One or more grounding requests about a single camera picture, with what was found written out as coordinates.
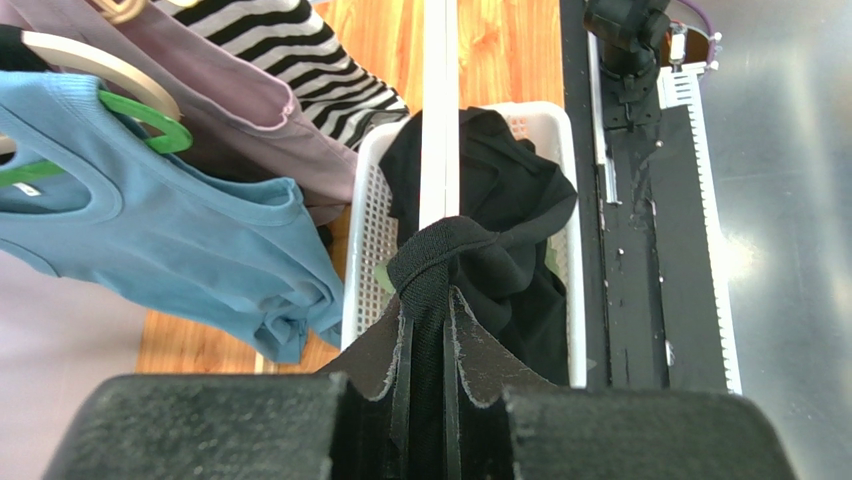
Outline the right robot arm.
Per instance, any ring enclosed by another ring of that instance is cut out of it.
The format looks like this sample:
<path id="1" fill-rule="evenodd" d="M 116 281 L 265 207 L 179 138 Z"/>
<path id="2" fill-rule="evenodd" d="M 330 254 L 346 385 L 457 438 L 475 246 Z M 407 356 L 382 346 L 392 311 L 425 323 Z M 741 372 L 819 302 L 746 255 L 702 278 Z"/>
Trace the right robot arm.
<path id="1" fill-rule="evenodd" d="M 583 26 L 595 37 L 603 128 L 628 130 L 660 120 L 657 81 L 670 19 L 667 1 L 590 0 Z"/>

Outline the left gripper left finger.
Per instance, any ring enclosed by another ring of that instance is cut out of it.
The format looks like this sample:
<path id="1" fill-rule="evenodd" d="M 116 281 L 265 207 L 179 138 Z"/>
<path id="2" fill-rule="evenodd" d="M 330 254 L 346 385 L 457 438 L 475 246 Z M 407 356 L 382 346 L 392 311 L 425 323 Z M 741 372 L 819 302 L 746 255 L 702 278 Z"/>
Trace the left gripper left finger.
<path id="1" fill-rule="evenodd" d="M 397 479 L 400 303 L 314 374 L 125 375 L 80 407 L 48 479 Z"/>

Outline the green tank top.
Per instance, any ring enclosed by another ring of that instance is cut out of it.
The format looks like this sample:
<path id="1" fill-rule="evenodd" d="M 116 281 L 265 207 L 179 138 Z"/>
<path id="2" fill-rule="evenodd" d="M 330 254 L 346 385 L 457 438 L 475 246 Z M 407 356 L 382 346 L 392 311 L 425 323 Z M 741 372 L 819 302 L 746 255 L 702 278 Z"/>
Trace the green tank top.
<path id="1" fill-rule="evenodd" d="M 393 294 L 395 292 L 395 287 L 392 285 L 390 281 L 390 277 L 387 272 L 387 264 L 388 261 L 380 261 L 376 264 L 373 269 L 373 278 L 378 282 L 378 285 L 388 293 Z M 554 249 L 554 243 L 552 240 L 547 242 L 547 249 L 545 255 L 545 265 L 547 268 L 553 272 L 558 273 L 559 267 L 557 265 L 557 253 Z"/>

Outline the pink plastic hanger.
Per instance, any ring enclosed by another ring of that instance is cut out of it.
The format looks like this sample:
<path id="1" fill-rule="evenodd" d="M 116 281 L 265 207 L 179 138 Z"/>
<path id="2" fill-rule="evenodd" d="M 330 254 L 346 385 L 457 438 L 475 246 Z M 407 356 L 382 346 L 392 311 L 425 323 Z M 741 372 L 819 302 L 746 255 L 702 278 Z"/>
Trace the pink plastic hanger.
<path id="1" fill-rule="evenodd" d="M 419 228 L 460 213 L 458 2 L 426 1 Z"/>

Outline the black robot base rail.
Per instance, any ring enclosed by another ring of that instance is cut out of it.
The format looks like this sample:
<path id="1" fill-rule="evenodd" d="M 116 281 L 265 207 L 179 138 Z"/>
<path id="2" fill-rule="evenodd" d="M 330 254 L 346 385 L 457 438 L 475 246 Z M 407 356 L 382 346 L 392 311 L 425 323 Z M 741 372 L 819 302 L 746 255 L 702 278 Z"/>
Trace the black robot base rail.
<path id="1" fill-rule="evenodd" d="M 700 82 L 687 29 L 670 19 L 657 81 L 660 120 L 603 128 L 600 49 L 588 1 L 559 5 L 566 112 L 576 156 L 587 386 L 742 392 L 726 255 Z"/>

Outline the blue tank top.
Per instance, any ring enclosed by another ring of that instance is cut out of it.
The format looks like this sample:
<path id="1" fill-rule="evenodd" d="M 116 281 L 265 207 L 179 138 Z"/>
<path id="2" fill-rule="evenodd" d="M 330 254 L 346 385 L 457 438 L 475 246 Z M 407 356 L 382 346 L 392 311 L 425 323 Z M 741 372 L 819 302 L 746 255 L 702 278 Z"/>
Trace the blue tank top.
<path id="1" fill-rule="evenodd" d="M 90 75 L 5 72 L 3 173 L 53 175 L 1 188 L 1 248 L 35 270 L 102 285 L 218 328 L 278 363 L 309 334 L 339 346 L 343 285 L 290 178 L 209 176 L 146 143 Z"/>

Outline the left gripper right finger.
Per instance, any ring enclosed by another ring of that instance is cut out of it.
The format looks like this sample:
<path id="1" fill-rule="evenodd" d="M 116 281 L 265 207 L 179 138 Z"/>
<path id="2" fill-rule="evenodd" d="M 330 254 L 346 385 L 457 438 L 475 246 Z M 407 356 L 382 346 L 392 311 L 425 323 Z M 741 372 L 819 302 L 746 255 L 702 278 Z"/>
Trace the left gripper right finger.
<path id="1" fill-rule="evenodd" d="M 504 349 L 458 291 L 446 321 L 450 479 L 791 479 L 778 435 L 730 394 L 558 387 Z"/>

